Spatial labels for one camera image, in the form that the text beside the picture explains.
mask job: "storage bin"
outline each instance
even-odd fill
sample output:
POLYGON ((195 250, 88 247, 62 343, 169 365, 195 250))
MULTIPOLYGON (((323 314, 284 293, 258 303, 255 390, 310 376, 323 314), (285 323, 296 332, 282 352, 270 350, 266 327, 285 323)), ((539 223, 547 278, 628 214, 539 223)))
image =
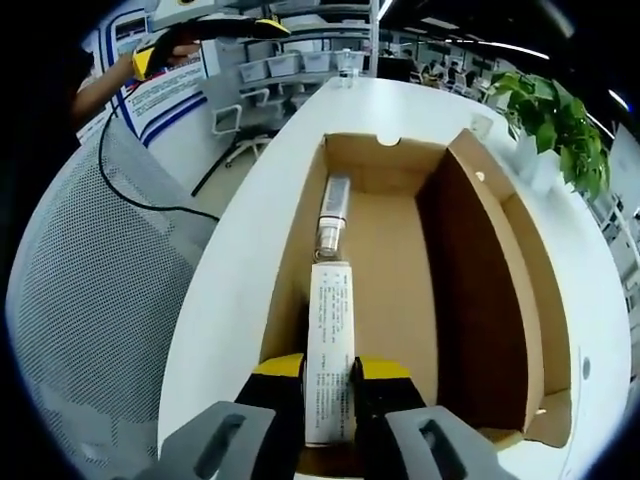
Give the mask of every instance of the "storage bin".
POLYGON ((243 63, 238 65, 240 69, 240 75, 244 83, 255 82, 256 80, 263 80, 269 76, 267 70, 267 62, 264 60, 257 60, 255 62, 243 63))
POLYGON ((277 57, 267 58, 272 77, 293 75, 300 71, 300 55, 287 53, 277 57))
POLYGON ((365 52, 353 52, 350 50, 336 52, 338 70, 343 70, 344 68, 355 68, 361 72, 364 68, 364 56, 365 52))
POLYGON ((328 72, 331 66, 331 52, 309 52, 302 54, 305 72, 328 72))

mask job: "cardboard divider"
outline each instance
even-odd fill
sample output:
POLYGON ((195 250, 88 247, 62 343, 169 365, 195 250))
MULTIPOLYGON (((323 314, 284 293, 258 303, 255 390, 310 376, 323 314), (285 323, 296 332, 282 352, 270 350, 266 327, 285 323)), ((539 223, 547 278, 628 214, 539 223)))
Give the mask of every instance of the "cardboard divider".
MULTIPOLYGON (((474 165, 485 154, 469 132, 449 148, 325 137, 291 224, 261 360, 306 351, 320 205, 327 176, 346 173, 352 185, 342 247, 353 269, 356 354, 400 362, 427 404, 448 407, 496 444, 508 443, 510 432, 566 441, 563 428, 550 425, 566 418, 569 388, 557 282, 548 258, 537 266, 546 252, 499 166, 490 156, 474 165), (475 175, 479 167, 485 183, 475 175), (561 371, 547 374, 556 363, 561 371), (554 422, 538 415, 541 404, 554 422)), ((570 402, 568 411, 570 419, 570 402)), ((305 449, 298 470, 361 474, 348 445, 305 449)))

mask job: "white pot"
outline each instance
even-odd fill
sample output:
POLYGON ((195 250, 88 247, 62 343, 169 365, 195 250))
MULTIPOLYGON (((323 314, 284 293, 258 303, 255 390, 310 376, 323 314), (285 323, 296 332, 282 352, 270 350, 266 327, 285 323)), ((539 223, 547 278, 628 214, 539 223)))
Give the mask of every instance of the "white pot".
POLYGON ((560 176, 560 156, 553 150, 538 153, 536 138, 522 133, 511 167, 539 195, 547 195, 560 176))

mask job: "black cable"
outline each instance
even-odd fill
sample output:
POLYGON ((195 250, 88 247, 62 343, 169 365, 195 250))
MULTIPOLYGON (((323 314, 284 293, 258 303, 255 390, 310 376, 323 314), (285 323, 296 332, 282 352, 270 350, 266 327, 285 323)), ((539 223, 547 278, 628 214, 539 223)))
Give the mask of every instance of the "black cable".
POLYGON ((129 93, 127 93, 125 95, 125 97, 122 99, 122 103, 117 105, 111 111, 111 113, 107 117, 107 121, 105 122, 104 127, 102 128, 102 131, 100 132, 100 141, 98 142, 98 169, 100 170, 100 176, 102 177, 102 180, 104 180, 104 183, 107 185, 107 187, 109 187, 109 190, 111 190, 117 197, 119 197, 121 200, 124 200, 125 202, 133 205, 134 207, 142 208, 143 210, 151 210, 152 212, 175 212, 175 211, 187 212, 187 213, 191 213, 193 215, 198 215, 200 217, 210 218, 211 220, 219 222, 220 218, 216 217, 215 215, 210 215, 208 213, 201 212, 199 210, 193 210, 193 209, 187 208, 187 207, 179 207, 179 206, 176 206, 176 207, 154 207, 153 205, 145 205, 143 203, 136 202, 132 198, 129 198, 126 195, 124 195, 122 192, 120 192, 113 185, 113 183, 111 183, 111 180, 109 180, 109 177, 107 177, 107 174, 104 171, 104 158, 102 157, 102 147, 104 145, 104 137, 105 137, 105 135, 107 133, 107 129, 109 128, 109 125, 111 124, 111 120, 113 119, 113 116, 116 114, 118 109, 122 105, 124 105, 124 103, 126 102, 127 98, 129 98, 136 91, 137 88, 138 87, 136 86, 133 90, 131 90, 129 93))

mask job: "potted plant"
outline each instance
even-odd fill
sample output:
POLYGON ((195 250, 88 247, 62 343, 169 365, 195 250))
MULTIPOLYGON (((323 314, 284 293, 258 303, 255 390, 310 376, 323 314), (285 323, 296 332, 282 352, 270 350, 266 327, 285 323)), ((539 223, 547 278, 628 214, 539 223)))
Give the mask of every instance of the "potted plant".
MULTIPOLYGON (((518 132, 534 137, 537 160, 545 154, 550 159, 555 155, 547 152, 555 152, 566 183, 579 192, 589 193, 591 198, 608 190, 611 177, 608 154, 600 132, 589 123, 578 98, 555 80, 516 72, 496 74, 493 88, 496 95, 510 93, 506 111, 512 127, 509 133, 514 138, 518 132)), ((523 165, 524 169, 527 167, 530 171, 536 165, 523 165)))

